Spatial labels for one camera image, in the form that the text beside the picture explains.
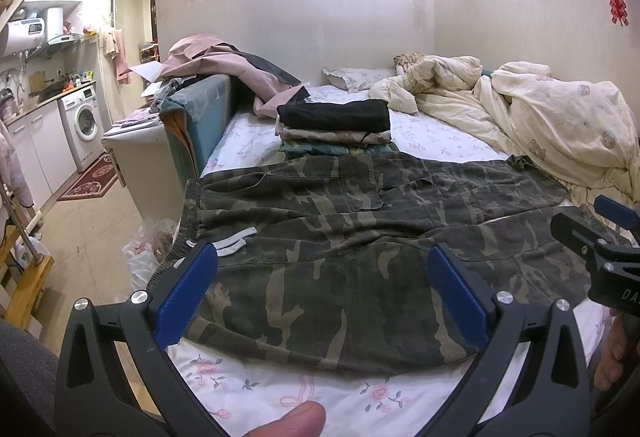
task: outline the green folded garment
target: green folded garment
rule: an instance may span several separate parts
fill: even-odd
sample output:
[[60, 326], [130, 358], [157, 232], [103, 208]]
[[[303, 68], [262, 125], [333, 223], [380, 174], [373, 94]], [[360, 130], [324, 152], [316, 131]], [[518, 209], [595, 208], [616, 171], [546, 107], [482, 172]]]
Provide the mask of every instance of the green folded garment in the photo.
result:
[[354, 155], [357, 153], [376, 155], [379, 153], [399, 152], [400, 150], [398, 146], [392, 142], [388, 144], [353, 146], [349, 144], [331, 144], [287, 139], [280, 144], [280, 151], [284, 152], [285, 159], [290, 161], [305, 155], [332, 155], [334, 157], [340, 157], [342, 155]]

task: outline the countertop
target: countertop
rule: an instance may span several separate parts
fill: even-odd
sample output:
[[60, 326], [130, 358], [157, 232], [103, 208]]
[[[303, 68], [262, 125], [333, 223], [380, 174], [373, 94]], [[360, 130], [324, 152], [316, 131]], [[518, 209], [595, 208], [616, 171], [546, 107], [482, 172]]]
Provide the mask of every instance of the countertop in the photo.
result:
[[92, 84], [95, 84], [95, 80], [91, 80], [91, 81], [87, 81], [86, 83], [81, 84], [80, 86], [76, 86], [75, 88], [68, 90], [67, 92], [61, 92], [60, 94], [58, 94], [57, 96], [53, 96], [50, 97], [49, 99], [47, 99], [46, 101], [40, 102], [38, 103], [34, 108], [32, 108], [31, 110], [28, 110], [27, 112], [22, 112], [21, 114], [18, 115], [14, 115], [14, 117], [10, 117], [9, 119], [7, 119], [4, 122], [5, 126], [9, 126], [12, 122], [17, 121], [18, 119], [20, 119], [21, 117], [24, 117], [25, 115], [29, 115], [32, 112], [35, 112], [37, 109], [39, 109], [42, 106], [45, 106], [46, 104], [49, 104], [51, 101], [55, 101], [57, 99], [60, 99], [61, 97], [65, 97], [68, 96], [69, 94], [71, 94], [72, 92], [75, 92], [76, 90], [82, 90], [83, 88], [86, 88], [88, 86], [91, 86]]

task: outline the screw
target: screw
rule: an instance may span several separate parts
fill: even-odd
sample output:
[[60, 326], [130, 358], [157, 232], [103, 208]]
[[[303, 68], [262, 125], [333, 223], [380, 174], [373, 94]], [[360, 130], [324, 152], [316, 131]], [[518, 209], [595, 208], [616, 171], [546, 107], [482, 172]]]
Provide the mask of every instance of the screw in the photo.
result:
[[498, 298], [498, 302], [504, 303], [505, 305], [509, 305], [513, 302], [513, 294], [508, 291], [500, 291], [495, 295]]
[[144, 303], [147, 298], [149, 298], [149, 295], [146, 291], [135, 291], [131, 295], [131, 303]]
[[87, 298], [80, 298], [79, 300], [76, 300], [76, 303], [74, 303], [74, 309], [76, 311], [82, 311], [86, 309], [88, 305], [89, 305], [89, 300]]
[[567, 312], [571, 308], [571, 305], [569, 305], [569, 302], [564, 298], [560, 298], [556, 302], [556, 307], [558, 307], [562, 312]]

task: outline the tile floor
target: tile floor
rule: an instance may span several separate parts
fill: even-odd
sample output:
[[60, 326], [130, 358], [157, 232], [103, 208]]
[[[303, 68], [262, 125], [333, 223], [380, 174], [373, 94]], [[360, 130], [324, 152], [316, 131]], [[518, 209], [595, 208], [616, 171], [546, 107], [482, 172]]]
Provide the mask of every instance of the tile floor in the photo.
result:
[[[141, 225], [129, 191], [119, 182], [104, 197], [56, 202], [45, 215], [42, 243], [54, 264], [34, 315], [43, 325], [40, 341], [51, 351], [60, 353], [75, 300], [84, 296], [101, 305], [130, 293], [122, 248]], [[129, 381], [141, 383], [128, 350], [118, 351]]]

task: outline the white bed sheet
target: white bed sheet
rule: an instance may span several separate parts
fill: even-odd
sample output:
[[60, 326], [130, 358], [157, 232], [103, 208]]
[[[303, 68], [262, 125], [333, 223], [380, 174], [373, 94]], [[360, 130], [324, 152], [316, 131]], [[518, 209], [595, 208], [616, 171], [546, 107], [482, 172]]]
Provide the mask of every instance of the white bed sheet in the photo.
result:
[[[345, 103], [367, 99], [326, 85], [309, 89], [310, 100]], [[390, 112], [393, 141], [419, 158], [465, 162], [506, 159], [484, 142], [423, 113]], [[272, 120], [238, 113], [212, 153], [203, 175], [284, 160]], [[608, 320], [606, 309], [585, 300], [574, 313], [587, 360]], [[518, 346], [484, 418], [499, 413], [524, 363], [528, 344]], [[308, 400], [327, 410], [323, 436], [414, 435], [435, 414], [468, 369], [471, 359], [393, 377], [329, 372], [313, 367], [241, 359], [182, 339], [169, 347], [174, 365], [200, 402], [232, 437], [279, 419]]]

